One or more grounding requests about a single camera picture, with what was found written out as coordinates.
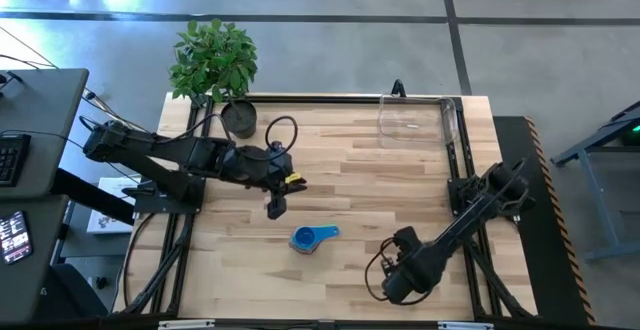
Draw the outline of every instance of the wooden table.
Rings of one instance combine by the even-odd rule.
[[[462,99],[476,172],[481,174],[501,161],[489,101],[481,96]],[[269,122],[280,115],[293,116],[300,130],[291,155],[309,189],[287,196],[287,213],[273,221],[267,219],[265,194],[260,190],[208,180],[194,226],[180,317],[472,319],[461,250],[449,260],[440,284],[419,305],[378,302],[364,286],[364,268],[383,239],[409,225],[422,240],[434,239],[452,221],[443,145],[422,150],[381,148],[377,104],[255,105],[258,130],[252,139],[238,143],[264,147]],[[435,106],[425,106],[424,111],[440,114]],[[171,100],[168,94],[159,133],[183,132],[188,115],[189,102]],[[287,144],[291,134],[291,126],[282,122],[274,127],[271,138]],[[210,135],[222,136],[216,122]],[[134,248],[128,274],[130,298],[157,268],[166,221],[167,216],[156,216]],[[338,225],[340,237],[323,242],[312,255],[289,248],[294,228],[323,224]],[[524,308],[536,313],[516,228],[504,219],[494,219],[487,231],[496,272]],[[172,279],[170,275],[163,308]],[[381,290],[382,279],[379,266],[372,267],[374,291]],[[479,283],[489,310],[481,275]],[[122,307],[120,293],[114,310]]]

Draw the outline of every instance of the green leaves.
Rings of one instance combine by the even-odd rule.
[[[215,102],[221,102],[225,93],[240,97],[249,91],[258,57],[246,30],[220,19],[210,24],[192,20],[178,36],[182,41],[174,45],[177,63],[169,68],[174,98],[210,92]]]

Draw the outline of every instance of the concrete floor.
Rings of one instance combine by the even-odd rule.
[[[454,0],[458,16],[640,17],[639,0]],[[0,0],[13,10],[133,11],[187,14],[443,16],[443,0]],[[0,20],[60,67],[86,67],[89,87],[123,116],[155,129],[166,69],[180,22]],[[239,23],[258,46],[252,91],[382,93],[403,79],[413,94],[460,94],[446,24]],[[622,26],[460,27],[475,95],[488,95],[495,115],[534,118],[547,156],[590,134],[638,100],[640,32]],[[37,59],[0,31],[2,52]],[[0,62],[1,68],[8,67]],[[104,116],[82,105],[79,114]],[[78,141],[86,132],[74,126]],[[89,181],[115,175],[101,164],[73,159],[63,166]],[[553,169],[578,253],[604,244],[577,164]],[[640,227],[630,222],[629,233]],[[599,324],[640,324],[640,254],[582,263]]]

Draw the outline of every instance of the smartphone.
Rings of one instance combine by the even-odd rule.
[[[31,241],[22,211],[0,219],[0,241],[2,259],[7,265],[31,255]]]

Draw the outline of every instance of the orange and black hazard tape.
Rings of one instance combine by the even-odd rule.
[[[567,225],[565,225],[564,223],[564,216],[562,216],[562,211],[560,210],[558,195],[556,195],[556,191],[553,188],[553,183],[551,182],[551,174],[549,173],[549,166],[547,165],[547,160],[544,156],[544,152],[542,151],[542,147],[540,146],[540,139],[538,138],[538,132],[536,131],[536,126],[530,117],[525,117],[525,119],[527,119],[527,122],[529,123],[529,129],[531,130],[531,138],[533,139],[533,143],[536,147],[536,152],[538,153],[540,168],[542,169],[544,180],[547,183],[547,190],[551,198],[551,203],[553,204],[553,211],[556,214],[556,220],[558,221],[558,227],[560,228],[560,235],[562,235],[562,238],[564,240],[564,247],[567,249],[567,257],[569,258],[569,262],[571,263],[571,271],[573,271],[573,275],[576,279],[576,284],[578,285],[578,288],[579,288],[580,297],[582,298],[582,305],[584,307],[585,313],[587,314],[587,320],[589,321],[589,324],[595,325],[596,319],[593,316],[593,310],[591,310],[591,303],[589,303],[589,298],[587,297],[587,290],[584,287],[584,281],[582,280],[582,273],[580,272],[580,266],[578,266],[578,260],[576,259],[576,251],[573,248],[573,245],[571,244],[571,240],[569,239],[569,231],[567,230]]]

